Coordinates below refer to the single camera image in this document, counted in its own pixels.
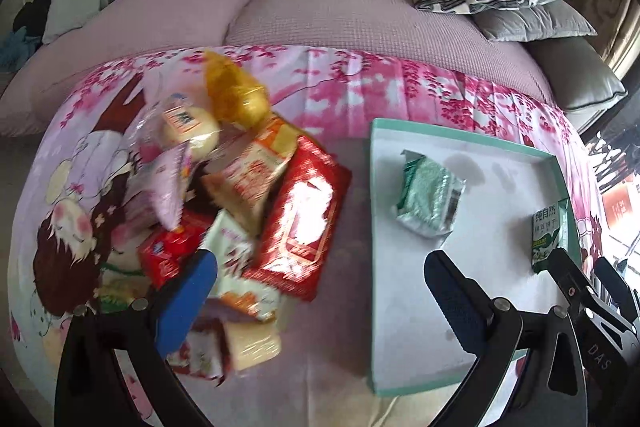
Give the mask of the teal rimmed white tray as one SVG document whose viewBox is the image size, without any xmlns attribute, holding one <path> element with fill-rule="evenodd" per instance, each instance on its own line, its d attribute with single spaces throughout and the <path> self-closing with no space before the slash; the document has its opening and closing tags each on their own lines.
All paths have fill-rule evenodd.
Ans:
<svg viewBox="0 0 640 427">
<path fill-rule="evenodd" d="M 424 237 L 396 219 L 405 152 L 421 153 L 465 179 L 452 233 Z M 567 198 L 555 156 L 536 148 L 432 124 L 378 118 L 370 144 L 372 219 L 371 385 L 410 395 L 457 384 L 473 355 L 462 350 L 427 288 L 425 257 L 442 248 L 491 297 L 546 312 L 565 298 L 532 269 L 533 215 Z"/>
</svg>

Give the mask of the pink textured seat cover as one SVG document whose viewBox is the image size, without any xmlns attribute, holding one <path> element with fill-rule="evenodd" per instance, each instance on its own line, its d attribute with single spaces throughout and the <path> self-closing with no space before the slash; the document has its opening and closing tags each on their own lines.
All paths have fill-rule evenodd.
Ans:
<svg viewBox="0 0 640 427">
<path fill-rule="evenodd" d="M 128 55 L 189 46 L 302 44 L 408 58 L 513 88 L 553 94 L 516 42 L 487 40 L 462 15 L 421 12 L 411 0 L 115 0 L 85 26 L 43 46 L 1 98 L 1 132 L 35 134 L 82 77 Z"/>
</svg>

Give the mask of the green milk carton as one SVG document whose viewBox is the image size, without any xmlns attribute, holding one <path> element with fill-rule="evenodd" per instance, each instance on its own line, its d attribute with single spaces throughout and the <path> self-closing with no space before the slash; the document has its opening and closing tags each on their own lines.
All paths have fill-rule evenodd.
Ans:
<svg viewBox="0 0 640 427">
<path fill-rule="evenodd" d="M 547 269 L 548 259 L 556 248 L 568 251 L 570 243 L 570 200 L 560 199 L 533 215 L 532 268 L 535 273 Z"/>
</svg>

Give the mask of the yellow orange candy wrapper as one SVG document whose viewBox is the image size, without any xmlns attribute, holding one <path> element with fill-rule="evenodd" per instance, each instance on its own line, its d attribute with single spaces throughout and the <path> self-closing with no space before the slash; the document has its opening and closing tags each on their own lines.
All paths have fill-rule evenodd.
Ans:
<svg viewBox="0 0 640 427">
<path fill-rule="evenodd" d="M 214 117 L 244 130 L 258 128 L 271 115 L 267 89 L 229 57 L 206 51 L 204 83 Z"/>
</svg>

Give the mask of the green silver snack packet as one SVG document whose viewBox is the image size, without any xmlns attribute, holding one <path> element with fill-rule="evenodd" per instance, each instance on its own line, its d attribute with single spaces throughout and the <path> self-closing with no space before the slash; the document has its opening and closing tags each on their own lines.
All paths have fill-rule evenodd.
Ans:
<svg viewBox="0 0 640 427">
<path fill-rule="evenodd" d="M 396 220 L 406 229 L 439 239 L 454 229 L 466 182 L 426 155 L 404 150 L 402 184 L 395 205 Z"/>
</svg>

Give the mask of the white cookie snack packet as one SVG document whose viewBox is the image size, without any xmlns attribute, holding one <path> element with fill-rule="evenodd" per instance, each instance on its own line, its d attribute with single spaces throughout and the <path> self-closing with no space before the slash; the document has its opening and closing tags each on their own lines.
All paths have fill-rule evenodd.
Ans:
<svg viewBox="0 0 640 427">
<path fill-rule="evenodd" d="M 208 298 L 261 322 L 277 320 L 285 300 L 277 288 L 247 279 L 255 242 L 227 210 L 219 210 L 201 247 L 216 258 L 217 275 Z"/>
</svg>

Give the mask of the clear round pastry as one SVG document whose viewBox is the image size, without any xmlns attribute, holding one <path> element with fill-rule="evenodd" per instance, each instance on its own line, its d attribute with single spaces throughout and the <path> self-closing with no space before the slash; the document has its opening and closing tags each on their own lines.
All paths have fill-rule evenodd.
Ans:
<svg viewBox="0 0 640 427">
<path fill-rule="evenodd" d="M 143 164 L 180 144 L 190 147 L 192 158 L 200 161 L 216 150 L 220 134 L 218 121 L 207 109 L 183 93 L 173 93 L 143 113 L 127 144 Z"/>
</svg>

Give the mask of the green wrapped round pastry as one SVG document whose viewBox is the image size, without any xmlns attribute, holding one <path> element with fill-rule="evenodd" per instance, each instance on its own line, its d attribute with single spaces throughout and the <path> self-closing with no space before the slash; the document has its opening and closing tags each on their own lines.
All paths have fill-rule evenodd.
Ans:
<svg viewBox="0 0 640 427">
<path fill-rule="evenodd" d="M 144 298 L 150 286 L 149 277 L 141 271 L 124 272 L 103 268 L 99 286 L 96 288 L 100 312 L 113 313 L 126 310 L 134 300 Z"/>
</svg>

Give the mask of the large red snack packet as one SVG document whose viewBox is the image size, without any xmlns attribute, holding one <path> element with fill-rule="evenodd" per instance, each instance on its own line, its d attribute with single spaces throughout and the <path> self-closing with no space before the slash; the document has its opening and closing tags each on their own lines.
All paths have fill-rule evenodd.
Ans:
<svg viewBox="0 0 640 427">
<path fill-rule="evenodd" d="M 350 181 L 347 168 L 300 136 L 243 277 L 314 300 Z"/>
</svg>

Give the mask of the small red snack packet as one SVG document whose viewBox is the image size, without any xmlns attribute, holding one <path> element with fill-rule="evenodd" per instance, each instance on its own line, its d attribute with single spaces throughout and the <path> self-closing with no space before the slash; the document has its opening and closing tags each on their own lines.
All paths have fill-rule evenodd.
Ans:
<svg viewBox="0 0 640 427">
<path fill-rule="evenodd" d="M 143 273 L 160 289 L 178 277 L 183 265 L 200 247 L 214 217 L 184 210 L 176 231 L 156 228 L 138 248 Z"/>
</svg>

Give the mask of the grey pillow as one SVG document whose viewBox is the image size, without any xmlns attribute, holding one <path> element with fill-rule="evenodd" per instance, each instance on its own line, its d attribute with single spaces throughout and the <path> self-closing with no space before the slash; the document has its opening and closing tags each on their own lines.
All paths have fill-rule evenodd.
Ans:
<svg viewBox="0 0 640 427">
<path fill-rule="evenodd" d="M 563 0 L 517 11 L 487 10 L 472 16 L 492 42 L 533 42 L 556 38 L 594 37 L 588 20 Z"/>
</svg>

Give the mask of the beige orange cake packet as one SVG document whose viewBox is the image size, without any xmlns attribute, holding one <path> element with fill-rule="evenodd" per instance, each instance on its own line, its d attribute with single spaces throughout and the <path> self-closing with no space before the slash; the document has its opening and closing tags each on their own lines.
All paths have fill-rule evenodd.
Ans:
<svg viewBox="0 0 640 427">
<path fill-rule="evenodd" d="M 221 171 L 201 177 L 213 202 L 232 214 L 250 236 L 262 229 L 262 216 L 271 187 L 285 172 L 296 148 L 299 131 L 272 114 L 243 152 Z"/>
</svg>

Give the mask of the red white biscuit packet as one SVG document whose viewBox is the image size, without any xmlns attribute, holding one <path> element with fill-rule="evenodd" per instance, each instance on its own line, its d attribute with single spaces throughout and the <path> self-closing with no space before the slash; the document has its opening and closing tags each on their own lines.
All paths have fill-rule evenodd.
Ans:
<svg viewBox="0 0 640 427">
<path fill-rule="evenodd" d="M 221 383 L 226 368 L 219 322 L 196 321 L 180 347 L 169 353 L 166 361 L 177 374 Z"/>
</svg>

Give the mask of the pink purple snack packet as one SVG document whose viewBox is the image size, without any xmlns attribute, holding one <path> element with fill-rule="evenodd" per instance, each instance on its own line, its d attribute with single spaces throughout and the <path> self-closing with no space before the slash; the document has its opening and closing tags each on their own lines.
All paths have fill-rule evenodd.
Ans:
<svg viewBox="0 0 640 427">
<path fill-rule="evenodd" d="M 182 142 L 160 153 L 129 179 L 124 210 L 131 231 L 140 232 L 153 225 L 168 231 L 181 227 L 192 164 L 190 144 Z"/>
</svg>

